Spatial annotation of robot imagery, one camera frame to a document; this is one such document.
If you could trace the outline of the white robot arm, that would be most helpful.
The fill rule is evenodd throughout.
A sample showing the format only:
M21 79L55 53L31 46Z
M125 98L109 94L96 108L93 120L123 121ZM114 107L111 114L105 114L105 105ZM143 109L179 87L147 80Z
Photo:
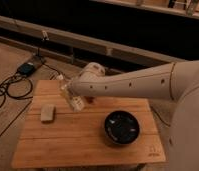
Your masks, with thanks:
M167 171L199 171L199 60L107 76L92 62L68 84L75 96L173 100Z

